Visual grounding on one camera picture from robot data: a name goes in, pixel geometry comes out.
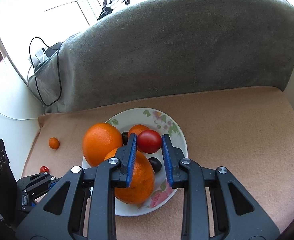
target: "beige seat cover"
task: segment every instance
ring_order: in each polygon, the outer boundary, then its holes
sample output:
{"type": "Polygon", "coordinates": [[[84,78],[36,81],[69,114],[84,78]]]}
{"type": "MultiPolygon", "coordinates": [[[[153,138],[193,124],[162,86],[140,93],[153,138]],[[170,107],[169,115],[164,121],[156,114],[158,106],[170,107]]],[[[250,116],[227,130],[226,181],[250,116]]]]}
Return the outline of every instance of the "beige seat cover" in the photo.
{"type": "MultiPolygon", "coordinates": [[[[282,232],[294,218],[294,112],[273,87],[194,93],[39,117],[40,133],[23,175],[47,166],[60,177],[81,165],[82,137],[97,122],[136,107],[165,112],[181,127],[188,155],[201,166],[226,166],[265,209],[282,232]],[[48,147],[50,137],[60,148],[48,147]]],[[[183,191],[164,206],[139,217],[116,217],[117,239],[180,239],[183,191]]]]}

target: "gray blanket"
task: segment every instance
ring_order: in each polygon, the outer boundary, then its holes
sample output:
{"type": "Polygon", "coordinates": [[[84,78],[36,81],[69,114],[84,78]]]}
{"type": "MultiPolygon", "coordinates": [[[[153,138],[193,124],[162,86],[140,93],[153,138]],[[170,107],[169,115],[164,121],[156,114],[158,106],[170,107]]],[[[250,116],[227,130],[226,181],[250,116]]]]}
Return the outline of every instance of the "gray blanket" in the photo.
{"type": "MultiPolygon", "coordinates": [[[[68,38],[61,98],[46,113],[247,86],[284,90],[294,67],[294,7],[283,0],[148,0],[68,38]]],[[[46,104],[56,54],[35,71],[46,104]]],[[[39,99],[32,76],[28,80],[39,99]]]]}

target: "red tomato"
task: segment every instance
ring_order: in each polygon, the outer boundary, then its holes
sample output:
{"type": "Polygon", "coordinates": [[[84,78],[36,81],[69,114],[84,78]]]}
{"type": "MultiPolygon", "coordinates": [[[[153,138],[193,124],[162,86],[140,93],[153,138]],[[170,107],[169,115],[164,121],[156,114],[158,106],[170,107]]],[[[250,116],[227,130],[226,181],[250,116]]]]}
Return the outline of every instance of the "red tomato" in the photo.
{"type": "Polygon", "coordinates": [[[161,147],[161,136],[154,130],[142,131],[137,137],[137,147],[144,153],[155,153],[161,147]]]}
{"type": "Polygon", "coordinates": [[[47,171],[49,173],[49,169],[46,166],[41,166],[40,169],[39,169],[39,172],[43,173],[45,171],[47,171]]]}

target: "plate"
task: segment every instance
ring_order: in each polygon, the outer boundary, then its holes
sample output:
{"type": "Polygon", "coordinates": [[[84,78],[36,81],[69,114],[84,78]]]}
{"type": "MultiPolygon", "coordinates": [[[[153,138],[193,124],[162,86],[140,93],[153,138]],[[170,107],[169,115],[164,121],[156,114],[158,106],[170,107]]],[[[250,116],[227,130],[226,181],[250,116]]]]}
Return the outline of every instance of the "plate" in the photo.
{"type": "MultiPolygon", "coordinates": [[[[121,133],[129,131],[136,124],[143,124],[157,131],[160,135],[169,134],[174,147],[178,147],[187,157],[187,144],[184,134],[178,124],[167,114],[151,108],[134,108],[116,114],[106,123],[116,127],[121,133]]],[[[166,180],[164,160],[161,149],[153,154],[145,154],[147,158],[156,157],[161,161],[162,168],[155,174],[155,185],[151,196],[140,205],[126,204],[115,198],[115,214],[118,216],[133,217],[150,213],[164,205],[177,191],[172,189],[166,180]]],[[[83,169],[91,168],[85,158],[83,169]]]]}

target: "small orange fruit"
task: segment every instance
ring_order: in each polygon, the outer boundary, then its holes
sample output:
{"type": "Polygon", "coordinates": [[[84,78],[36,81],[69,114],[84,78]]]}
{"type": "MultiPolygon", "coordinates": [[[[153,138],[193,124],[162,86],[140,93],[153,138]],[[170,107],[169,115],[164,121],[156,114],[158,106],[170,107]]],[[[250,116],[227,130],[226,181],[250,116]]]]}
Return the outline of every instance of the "small orange fruit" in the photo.
{"type": "Polygon", "coordinates": [[[143,124],[136,124],[134,125],[128,132],[128,138],[131,133],[135,133],[137,136],[145,130],[150,130],[146,125],[143,124]]]}
{"type": "MultiPolygon", "coordinates": [[[[105,157],[114,157],[117,149],[112,150],[105,157]]],[[[154,189],[154,171],[148,159],[141,152],[136,151],[133,179],[129,188],[115,188],[115,196],[127,204],[141,204],[151,195],[154,189]]]]}
{"type": "Polygon", "coordinates": [[[123,140],[117,128],[108,123],[97,123],[84,135],[82,148],[86,161],[91,166],[98,166],[113,149],[121,147],[123,140]]]}
{"type": "Polygon", "coordinates": [[[49,147],[54,149],[54,150],[57,150],[59,148],[59,146],[60,146],[60,142],[55,137],[50,138],[49,141],[48,141],[48,144],[49,144],[49,147]]]}

